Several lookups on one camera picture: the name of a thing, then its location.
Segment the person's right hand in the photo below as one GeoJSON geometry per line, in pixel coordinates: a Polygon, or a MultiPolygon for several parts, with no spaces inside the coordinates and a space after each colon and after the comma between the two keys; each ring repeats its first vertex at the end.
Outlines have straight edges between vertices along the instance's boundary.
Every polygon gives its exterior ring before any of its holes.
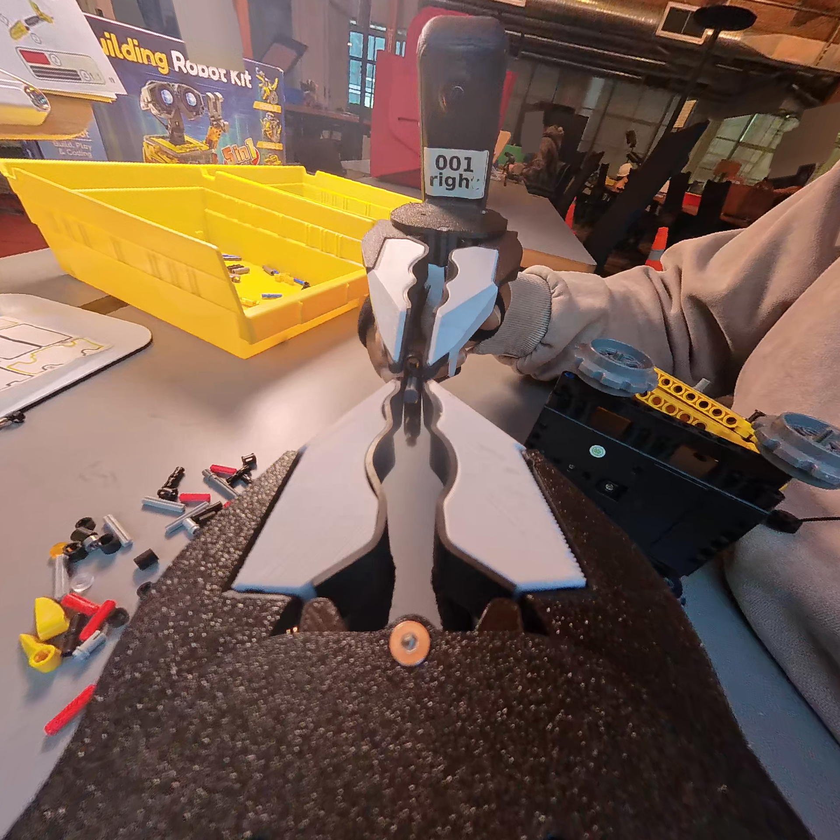
{"type": "Polygon", "coordinates": [[[369,325],[369,328],[364,332],[360,331],[360,341],[369,356],[374,372],[384,382],[394,380],[396,375],[391,371],[391,358],[375,324],[369,325]]]}

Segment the person's right forearm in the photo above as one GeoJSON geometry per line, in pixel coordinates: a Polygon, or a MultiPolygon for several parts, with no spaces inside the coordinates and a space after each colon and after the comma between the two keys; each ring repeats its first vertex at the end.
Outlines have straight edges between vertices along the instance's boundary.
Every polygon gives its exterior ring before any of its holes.
{"type": "Polygon", "coordinates": [[[816,412],[838,398],[838,223],[836,164],[749,227],[667,248],[660,269],[534,266],[475,353],[547,381],[580,343],[613,339],[748,411],[816,412]]]}

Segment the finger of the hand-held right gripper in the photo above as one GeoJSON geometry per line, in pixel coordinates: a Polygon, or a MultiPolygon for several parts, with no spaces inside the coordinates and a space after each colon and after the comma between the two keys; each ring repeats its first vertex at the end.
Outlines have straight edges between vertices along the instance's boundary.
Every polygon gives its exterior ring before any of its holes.
{"type": "Polygon", "coordinates": [[[407,236],[366,236],[364,266],[369,288],[364,303],[364,345],[377,330],[388,366],[405,366],[410,352],[417,264],[424,242],[407,236]]]}
{"type": "Polygon", "coordinates": [[[456,248],[448,258],[443,295],[430,322],[424,366],[430,378],[449,378],[468,341],[497,301],[499,251],[485,246],[456,248]]]}

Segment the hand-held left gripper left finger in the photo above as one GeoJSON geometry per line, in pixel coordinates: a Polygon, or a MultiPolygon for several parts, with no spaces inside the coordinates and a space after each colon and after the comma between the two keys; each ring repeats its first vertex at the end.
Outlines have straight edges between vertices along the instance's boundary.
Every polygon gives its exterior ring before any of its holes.
{"type": "Polygon", "coordinates": [[[239,594],[312,599],[365,564],[393,567],[382,485],[394,465],[400,386],[391,381],[300,451],[237,572],[239,594]]]}

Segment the blue toy kit box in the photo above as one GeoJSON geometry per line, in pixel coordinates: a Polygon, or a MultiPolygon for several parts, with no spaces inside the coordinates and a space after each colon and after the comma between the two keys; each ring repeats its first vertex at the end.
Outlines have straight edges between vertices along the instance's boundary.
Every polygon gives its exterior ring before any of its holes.
{"type": "Polygon", "coordinates": [[[182,40],[86,15],[125,92],[96,102],[87,130],[41,140],[42,158],[198,165],[283,165],[282,71],[245,60],[207,66],[182,40]]]}

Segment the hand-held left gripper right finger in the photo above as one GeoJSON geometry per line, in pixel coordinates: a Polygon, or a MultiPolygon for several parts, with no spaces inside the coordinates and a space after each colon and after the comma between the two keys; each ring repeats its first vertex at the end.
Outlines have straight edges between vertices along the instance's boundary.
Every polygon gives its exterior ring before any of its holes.
{"type": "Polygon", "coordinates": [[[446,549],[513,595],[585,588],[525,447],[436,382],[425,386],[425,424],[446,549]]]}

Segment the beige printed sweatshirt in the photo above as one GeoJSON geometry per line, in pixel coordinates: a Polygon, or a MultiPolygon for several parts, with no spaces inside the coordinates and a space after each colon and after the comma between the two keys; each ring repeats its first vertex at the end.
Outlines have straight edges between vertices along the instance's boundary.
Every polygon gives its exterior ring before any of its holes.
{"type": "MultiPolygon", "coordinates": [[[[838,426],[838,345],[768,336],[738,378],[738,409],[801,413],[838,426]]],[[[793,534],[765,526],[726,562],[731,590],[752,629],[825,723],[839,733],[838,490],[793,482],[783,508],[807,521],[793,534]]]]}

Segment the scattered small mixed brick parts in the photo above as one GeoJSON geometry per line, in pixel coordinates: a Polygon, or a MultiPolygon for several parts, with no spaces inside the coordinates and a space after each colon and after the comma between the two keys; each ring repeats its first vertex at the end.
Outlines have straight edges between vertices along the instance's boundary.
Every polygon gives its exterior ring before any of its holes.
{"type": "Polygon", "coordinates": [[[312,288],[310,282],[272,265],[249,262],[236,254],[223,253],[222,259],[245,310],[289,301],[312,288]]]}

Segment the white printed sheet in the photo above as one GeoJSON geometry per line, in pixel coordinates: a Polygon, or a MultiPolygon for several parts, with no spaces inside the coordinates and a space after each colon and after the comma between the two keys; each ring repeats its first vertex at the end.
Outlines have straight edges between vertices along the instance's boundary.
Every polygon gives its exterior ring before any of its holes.
{"type": "Polygon", "coordinates": [[[1,391],[31,384],[110,349],[108,343],[2,316],[1,391]]]}

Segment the pile of small brick pins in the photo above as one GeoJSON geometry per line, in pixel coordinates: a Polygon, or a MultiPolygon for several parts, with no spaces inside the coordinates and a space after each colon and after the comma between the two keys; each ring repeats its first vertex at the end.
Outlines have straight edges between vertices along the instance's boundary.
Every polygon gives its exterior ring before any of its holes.
{"type": "Polygon", "coordinates": [[[218,499],[188,495],[185,505],[177,492],[165,499],[144,498],[144,510],[154,511],[160,522],[171,520],[161,526],[157,544],[144,544],[142,552],[113,516],[104,517],[102,529],[92,518],[79,520],[71,540],[49,552],[52,589],[35,599],[33,632],[19,637],[29,667],[47,674],[69,663],[75,675],[83,676],[86,663],[130,620],[138,623],[137,630],[128,632],[131,651],[138,653],[140,644],[149,642],[152,660],[173,655],[174,669],[227,652],[237,635],[247,641],[253,632],[235,624],[251,618],[248,606],[227,599],[228,575],[236,574],[234,560],[247,536],[238,530],[240,522],[233,535],[221,533],[211,522],[250,492],[256,468],[256,457],[248,455],[237,472],[217,465],[206,469],[204,479],[215,487],[218,499]],[[116,565],[123,577],[131,574],[132,582],[140,583],[136,606],[129,608],[120,597],[107,598],[104,584],[94,583],[93,593],[81,590],[90,571],[85,564],[98,553],[133,556],[130,563],[119,560],[116,565]],[[82,571],[74,571],[78,565],[82,571]]]}

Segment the yellow plastic bin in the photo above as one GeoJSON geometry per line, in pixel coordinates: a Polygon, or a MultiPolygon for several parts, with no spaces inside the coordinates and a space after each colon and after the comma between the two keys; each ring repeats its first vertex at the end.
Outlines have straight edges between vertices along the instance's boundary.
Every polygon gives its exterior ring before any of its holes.
{"type": "Polygon", "coordinates": [[[360,306],[376,222],[238,178],[215,185],[204,165],[4,159],[2,177],[68,275],[240,359],[360,306]],[[245,310],[223,253],[312,288],[245,310]]]}
{"type": "Polygon", "coordinates": [[[392,211],[420,199],[393,192],[376,185],[366,184],[327,172],[309,174],[301,165],[231,165],[207,164],[201,168],[216,186],[227,177],[226,186],[233,178],[264,186],[276,192],[329,207],[336,211],[363,217],[373,222],[390,218],[392,211]]]}

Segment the dark grey axle rod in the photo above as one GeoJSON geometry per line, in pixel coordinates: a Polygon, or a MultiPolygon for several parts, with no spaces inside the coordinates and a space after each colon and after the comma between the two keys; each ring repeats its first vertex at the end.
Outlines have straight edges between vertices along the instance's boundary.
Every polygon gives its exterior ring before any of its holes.
{"type": "Polygon", "coordinates": [[[423,366],[414,354],[406,359],[402,393],[404,435],[414,446],[421,432],[424,396],[423,366]]]}

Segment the white desk stand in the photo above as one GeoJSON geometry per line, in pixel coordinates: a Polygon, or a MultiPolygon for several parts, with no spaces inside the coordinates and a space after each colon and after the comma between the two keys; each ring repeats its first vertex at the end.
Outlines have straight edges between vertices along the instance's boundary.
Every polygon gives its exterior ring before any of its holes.
{"type": "Polygon", "coordinates": [[[65,392],[137,354],[152,342],[151,332],[147,328],[93,311],[17,293],[3,294],[1,301],[2,316],[111,345],[110,350],[63,371],[46,374],[31,384],[1,391],[2,415],[17,410],[27,413],[52,396],[65,392]]]}

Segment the instruction booklet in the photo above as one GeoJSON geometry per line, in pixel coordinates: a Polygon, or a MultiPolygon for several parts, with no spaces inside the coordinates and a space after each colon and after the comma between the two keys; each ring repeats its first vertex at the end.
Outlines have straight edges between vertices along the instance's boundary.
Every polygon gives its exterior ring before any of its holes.
{"type": "Polygon", "coordinates": [[[68,140],[125,92],[76,2],[1,2],[1,137],[68,140]]]}

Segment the yellow toy brick vehicle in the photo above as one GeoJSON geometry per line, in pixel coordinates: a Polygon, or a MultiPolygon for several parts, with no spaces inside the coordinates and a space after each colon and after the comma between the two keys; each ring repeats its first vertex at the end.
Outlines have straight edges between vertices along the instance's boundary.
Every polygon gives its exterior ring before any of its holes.
{"type": "Polygon", "coordinates": [[[658,387],[630,398],[596,390],[573,368],[574,359],[527,447],[591,498],[663,577],[694,573],[762,525],[785,488],[800,482],[759,452],[751,422],[765,413],[743,417],[656,367],[658,387]]]}

